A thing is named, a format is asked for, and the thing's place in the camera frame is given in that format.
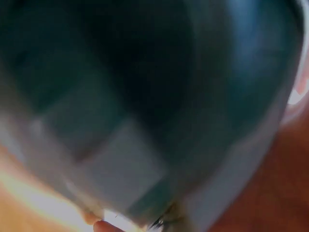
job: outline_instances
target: hand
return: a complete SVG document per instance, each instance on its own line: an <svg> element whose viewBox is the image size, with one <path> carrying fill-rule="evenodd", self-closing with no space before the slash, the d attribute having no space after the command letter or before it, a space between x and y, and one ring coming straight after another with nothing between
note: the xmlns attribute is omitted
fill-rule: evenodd
<svg viewBox="0 0 309 232"><path fill-rule="evenodd" d="M98 221L93 226L94 232L123 232L106 221Z"/></svg>

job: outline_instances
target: fingertip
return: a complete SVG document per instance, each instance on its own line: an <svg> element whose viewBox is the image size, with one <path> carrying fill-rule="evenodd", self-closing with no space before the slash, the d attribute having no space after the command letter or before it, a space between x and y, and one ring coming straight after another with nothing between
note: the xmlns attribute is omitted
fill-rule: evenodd
<svg viewBox="0 0 309 232"><path fill-rule="evenodd" d="M97 221L93 226L94 232L123 232L106 221Z"/></svg>

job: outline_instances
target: wooden surface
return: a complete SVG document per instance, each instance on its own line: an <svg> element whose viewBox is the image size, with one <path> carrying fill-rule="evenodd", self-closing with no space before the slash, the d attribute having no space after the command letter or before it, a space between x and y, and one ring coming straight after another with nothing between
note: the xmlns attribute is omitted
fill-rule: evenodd
<svg viewBox="0 0 309 232"><path fill-rule="evenodd" d="M309 101L282 126L261 167L210 232L309 232Z"/></svg>

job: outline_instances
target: blurry object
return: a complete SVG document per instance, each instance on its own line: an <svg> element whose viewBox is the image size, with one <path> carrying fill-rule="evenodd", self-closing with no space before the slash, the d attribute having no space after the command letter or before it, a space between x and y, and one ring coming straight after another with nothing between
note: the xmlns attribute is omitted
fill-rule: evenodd
<svg viewBox="0 0 309 232"><path fill-rule="evenodd" d="M307 53L308 3L22 3L0 27L1 142L99 218L209 228L272 143Z"/></svg>

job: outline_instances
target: finger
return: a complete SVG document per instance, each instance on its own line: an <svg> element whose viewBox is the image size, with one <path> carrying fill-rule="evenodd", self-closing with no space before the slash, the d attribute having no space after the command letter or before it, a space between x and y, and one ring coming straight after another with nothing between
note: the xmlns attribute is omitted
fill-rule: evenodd
<svg viewBox="0 0 309 232"><path fill-rule="evenodd" d="M98 221L93 226L94 232L124 232L106 221Z"/></svg>

